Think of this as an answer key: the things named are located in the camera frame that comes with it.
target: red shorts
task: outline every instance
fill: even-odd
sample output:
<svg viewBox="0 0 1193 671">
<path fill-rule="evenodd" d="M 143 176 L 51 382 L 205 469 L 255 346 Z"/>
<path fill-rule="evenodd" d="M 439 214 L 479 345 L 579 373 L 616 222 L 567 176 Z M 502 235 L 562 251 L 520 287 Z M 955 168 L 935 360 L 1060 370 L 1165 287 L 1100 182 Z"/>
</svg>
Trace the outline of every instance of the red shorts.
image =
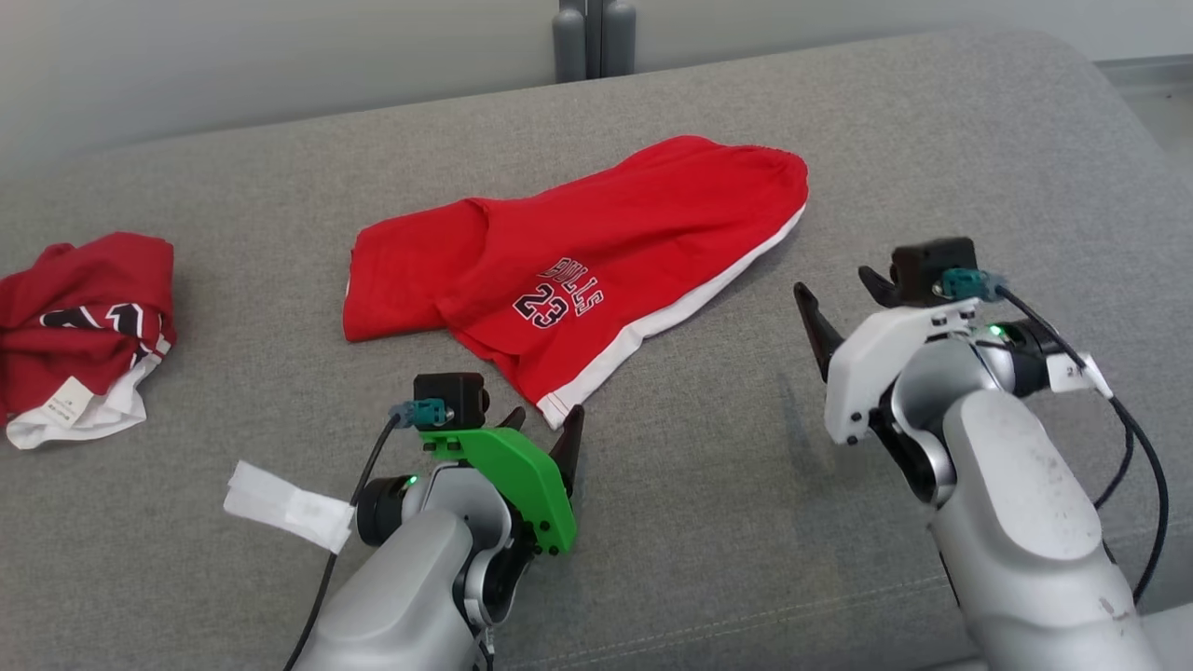
<svg viewBox="0 0 1193 671">
<path fill-rule="evenodd" d="M 352 251 L 344 333 L 449 328 L 558 427 L 783 240 L 806 199 L 799 156 L 684 136 L 530 198 L 383 221 Z"/>
</svg>

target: teal connector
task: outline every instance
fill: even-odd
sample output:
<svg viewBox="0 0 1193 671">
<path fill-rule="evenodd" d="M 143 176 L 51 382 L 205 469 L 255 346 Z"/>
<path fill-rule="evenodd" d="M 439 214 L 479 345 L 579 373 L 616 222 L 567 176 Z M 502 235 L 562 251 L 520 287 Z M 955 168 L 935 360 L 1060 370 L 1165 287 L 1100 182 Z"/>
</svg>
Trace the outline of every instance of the teal connector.
<svg viewBox="0 0 1193 671">
<path fill-rule="evenodd" d="M 981 298 L 987 303 L 994 303 L 1002 300 L 995 289 L 1003 283 L 1006 279 L 1000 275 L 993 275 L 984 270 L 954 267 L 946 270 L 940 277 L 940 294 L 951 301 Z"/>
<path fill-rule="evenodd" d="M 398 415 L 395 429 L 410 426 L 443 426 L 447 424 L 447 406 L 443 399 L 421 399 L 406 401 L 389 408 L 389 415 Z"/>
</svg>

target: clothing label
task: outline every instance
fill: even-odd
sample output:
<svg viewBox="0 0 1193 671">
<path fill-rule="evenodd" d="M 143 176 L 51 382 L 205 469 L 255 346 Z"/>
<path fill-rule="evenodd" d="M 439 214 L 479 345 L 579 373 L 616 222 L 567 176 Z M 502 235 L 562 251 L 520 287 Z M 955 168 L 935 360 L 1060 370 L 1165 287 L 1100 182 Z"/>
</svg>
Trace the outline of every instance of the clothing label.
<svg viewBox="0 0 1193 671">
<path fill-rule="evenodd" d="M 45 401 L 42 410 L 45 414 L 50 415 L 51 419 L 63 429 L 70 429 L 74 426 L 75 421 L 79 421 L 79 417 L 85 410 L 87 410 L 87 404 L 94 394 L 91 389 L 79 382 L 74 376 L 67 377 L 67 381 L 58 387 L 58 390 L 50 396 L 50 400 Z"/>
<path fill-rule="evenodd" d="M 1082 361 L 1086 365 L 1093 369 L 1094 373 L 1100 373 L 1098 370 L 1098 364 L 1094 363 L 1094 358 L 1086 352 L 1077 352 L 1081 355 Z M 1098 382 L 1090 371 L 1082 370 L 1077 367 L 1077 363 L 1069 357 L 1069 355 L 1059 353 L 1051 355 L 1047 358 L 1047 381 L 1052 387 L 1052 390 L 1057 394 L 1063 392 L 1074 392 L 1076 389 L 1096 389 Z"/>
</svg>

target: printed logo on shorts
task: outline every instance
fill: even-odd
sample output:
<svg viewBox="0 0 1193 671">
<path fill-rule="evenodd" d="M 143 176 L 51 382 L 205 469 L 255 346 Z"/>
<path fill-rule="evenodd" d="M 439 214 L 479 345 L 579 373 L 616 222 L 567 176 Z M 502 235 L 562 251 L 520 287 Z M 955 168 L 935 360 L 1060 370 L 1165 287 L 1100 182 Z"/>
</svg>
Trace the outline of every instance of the printed logo on shorts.
<svg viewBox="0 0 1193 671">
<path fill-rule="evenodd" d="M 544 281 L 534 291 L 514 301 L 514 309 L 539 328 L 555 326 L 570 310 L 581 316 L 605 300 L 605 294 L 596 288 L 596 277 L 588 272 L 588 267 L 567 257 L 538 273 L 538 277 Z"/>
</svg>

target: white tape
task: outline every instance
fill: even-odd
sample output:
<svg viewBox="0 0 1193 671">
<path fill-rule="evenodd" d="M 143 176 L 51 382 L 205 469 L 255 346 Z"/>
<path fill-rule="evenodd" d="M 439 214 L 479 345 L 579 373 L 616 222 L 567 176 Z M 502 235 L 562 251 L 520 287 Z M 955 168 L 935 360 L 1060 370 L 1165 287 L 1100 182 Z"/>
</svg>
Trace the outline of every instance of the white tape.
<svg viewBox="0 0 1193 671">
<path fill-rule="evenodd" d="M 228 481 L 224 512 L 284 529 L 340 554 L 352 535 L 356 509 L 241 461 Z"/>
<path fill-rule="evenodd" d="M 1114 393 L 1094 363 L 1094 357 L 1086 352 L 1078 352 L 1081 359 L 1086 362 L 1086 368 L 1081 369 L 1069 355 L 1059 353 L 1047 357 L 1047 380 L 1052 392 L 1059 394 L 1075 389 L 1098 389 L 1098 393 L 1111 399 Z"/>
</svg>

